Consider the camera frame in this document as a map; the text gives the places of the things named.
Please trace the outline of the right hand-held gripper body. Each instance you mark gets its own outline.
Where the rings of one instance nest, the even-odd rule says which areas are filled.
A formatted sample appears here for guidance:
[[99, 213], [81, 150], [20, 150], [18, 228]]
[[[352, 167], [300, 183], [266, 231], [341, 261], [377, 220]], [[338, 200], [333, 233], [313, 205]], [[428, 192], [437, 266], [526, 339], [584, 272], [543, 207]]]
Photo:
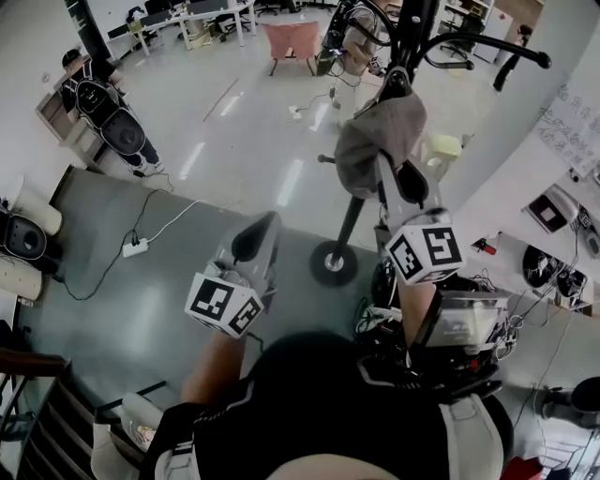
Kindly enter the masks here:
[[396, 167], [380, 151], [376, 178], [383, 207], [379, 250], [394, 264], [399, 283], [441, 281], [466, 265], [438, 182], [424, 165], [406, 160]]

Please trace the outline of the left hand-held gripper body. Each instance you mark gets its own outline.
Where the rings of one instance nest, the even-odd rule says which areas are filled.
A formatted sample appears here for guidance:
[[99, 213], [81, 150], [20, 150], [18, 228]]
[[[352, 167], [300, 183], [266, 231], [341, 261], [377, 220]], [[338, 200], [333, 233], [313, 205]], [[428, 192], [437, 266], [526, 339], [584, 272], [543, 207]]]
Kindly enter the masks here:
[[186, 314], [232, 338], [243, 337], [277, 292], [279, 240], [280, 216], [275, 211], [246, 217], [232, 227], [204, 271], [195, 275]]

